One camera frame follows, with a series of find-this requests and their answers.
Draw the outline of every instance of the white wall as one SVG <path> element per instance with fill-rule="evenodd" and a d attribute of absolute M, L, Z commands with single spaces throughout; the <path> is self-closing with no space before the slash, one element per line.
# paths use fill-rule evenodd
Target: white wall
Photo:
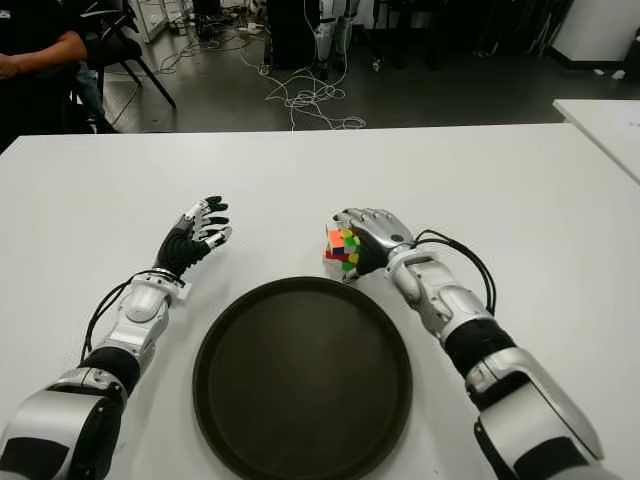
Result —
<path fill-rule="evenodd" d="M 624 60 L 640 28 L 640 0 L 575 0 L 553 47 L 576 61 Z"/>

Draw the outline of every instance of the white tabletop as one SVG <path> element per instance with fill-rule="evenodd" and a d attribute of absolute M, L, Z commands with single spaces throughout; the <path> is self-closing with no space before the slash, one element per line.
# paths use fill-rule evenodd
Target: white tabletop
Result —
<path fill-rule="evenodd" d="M 640 184 L 640 101 L 556 100 L 553 106 Z"/>
<path fill-rule="evenodd" d="M 347 206 L 383 207 L 472 247 L 496 277 L 501 324 L 592 419 L 606 465 L 636 475 L 640 189 L 568 124 L 20 139 L 0 157 L 0 425 L 76 365 L 97 301 L 212 193 L 231 204 L 234 237 L 190 273 L 111 478 L 235 478 L 195 423 L 198 346 L 242 293 L 323 275 L 325 222 Z M 442 258 L 482 292 L 468 263 Z M 415 381 L 406 433 L 368 478 L 491 478 L 449 359 L 381 275 L 360 288 L 396 323 Z"/>

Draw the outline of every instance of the chair leg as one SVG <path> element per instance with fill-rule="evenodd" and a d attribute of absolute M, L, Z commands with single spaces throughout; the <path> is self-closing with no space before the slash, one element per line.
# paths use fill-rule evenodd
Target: chair leg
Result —
<path fill-rule="evenodd" d="M 104 98 L 104 68 L 98 70 L 98 91 L 102 100 Z"/>
<path fill-rule="evenodd" d="M 176 102 L 173 101 L 173 98 L 171 98 L 171 95 L 169 95 L 169 92 L 167 92 L 165 90 L 165 88 L 158 81 L 158 79 L 153 74 L 151 69 L 147 66 L 147 64 L 144 63 L 144 61 L 141 58 L 136 59 L 136 62 L 138 62 L 138 65 L 140 65 L 140 68 L 142 68 L 142 70 L 144 70 L 144 73 L 147 74 L 147 76 L 151 79 L 151 81 L 156 86 L 156 88 L 158 90 L 160 90 L 160 93 L 164 96 L 164 98 L 167 99 L 167 102 L 169 102 L 169 105 L 171 105 L 171 107 L 175 109 L 176 108 Z"/>
<path fill-rule="evenodd" d="M 122 68 L 124 68 L 127 71 L 127 73 L 129 74 L 129 76 L 135 80 L 135 82 L 138 84 L 138 86 L 141 87 L 142 86 L 142 82 L 136 76 L 136 74 L 133 72 L 133 70 L 131 70 L 129 65 L 127 65 L 127 62 L 120 62 L 120 65 L 122 65 Z"/>

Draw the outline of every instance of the gray floor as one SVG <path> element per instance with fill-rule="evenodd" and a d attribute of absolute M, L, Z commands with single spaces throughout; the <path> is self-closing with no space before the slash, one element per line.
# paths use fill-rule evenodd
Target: gray floor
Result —
<path fill-rule="evenodd" d="M 188 42 L 187 37 L 163 33 L 147 48 L 149 65 L 159 68 Z M 259 64 L 263 43 L 256 40 L 239 48 L 244 42 L 235 38 L 220 50 L 183 57 L 174 73 L 159 75 L 178 104 L 175 112 L 148 79 L 134 95 L 136 85 L 128 76 L 109 74 L 105 101 L 111 119 L 120 115 L 116 127 L 122 132 L 290 130 L 290 113 L 282 101 L 264 100 L 275 83 L 240 58 L 243 54 Z M 321 108 L 332 118 L 358 116 L 367 128 L 560 122 L 551 106 L 555 98 L 640 99 L 639 84 L 565 70 L 547 57 L 454 56 L 433 71 L 415 47 L 404 69 L 385 64 L 379 73 L 372 71 L 364 45 L 352 45 L 349 57 L 349 72 L 340 85 L 346 97 L 323 102 Z M 287 72 L 273 75 L 281 81 L 288 78 Z M 337 79 L 333 72 L 330 83 Z M 294 82 L 290 95 L 311 86 L 311 81 Z M 299 130 L 328 128 L 325 121 L 297 112 L 294 120 Z"/>

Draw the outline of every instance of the white cable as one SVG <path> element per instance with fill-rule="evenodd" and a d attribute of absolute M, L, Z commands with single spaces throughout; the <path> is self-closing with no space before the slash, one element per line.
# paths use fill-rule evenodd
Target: white cable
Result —
<path fill-rule="evenodd" d="M 307 16 L 307 6 L 306 1 L 302 0 L 304 4 L 304 18 L 311 30 L 311 34 L 313 35 L 313 45 L 314 45 L 314 59 L 315 62 L 318 59 L 318 45 L 316 42 L 315 31 L 311 22 L 309 21 L 309 17 Z M 365 128 L 367 126 L 367 122 L 365 122 L 362 118 L 357 117 L 355 115 L 350 115 L 345 118 L 330 118 L 322 113 L 322 109 L 320 108 L 320 103 L 327 100 L 342 100 L 346 98 L 346 92 L 341 88 L 336 88 L 337 85 L 342 83 L 342 81 L 347 76 L 347 71 L 349 68 L 348 64 L 348 55 L 347 55 L 347 35 L 344 36 L 344 72 L 342 72 L 342 76 L 334 83 L 328 84 L 323 82 L 322 80 L 317 79 L 313 73 L 309 70 L 309 67 L 301 68 L 293 72 L 291 77 L 286 80 L 284 83 L 280 80 L 277 80 L 267 74 L 261 72 L 260 68 L 257 65 L 253 65 L 247 61 L 244 57 L 243 52 L 240 52 L 240 59 L 242 62 L 248 67 L 254 68 L 258 74 L 266 78 L 277 85 L 271 92 L 267 94 L 264 98 L 266 101 L 269 100 L 282 100 L 282 104 L 285 108 L 289 109 L 289 118 L 291 119 L 291 131 L 296 129 L 296 122 L 293 116 L 293 112 L 298 112 L 302 115 L 308 115 L 310 117 L 318 118 L 326 122 L 331 130 L 357 130 L 361 128 Z M 301 89 L 292 97 L 289 94 L 289 89 L 287 85 L 296 80 L 311 80 L 313 82 L 313 89 Z"/>

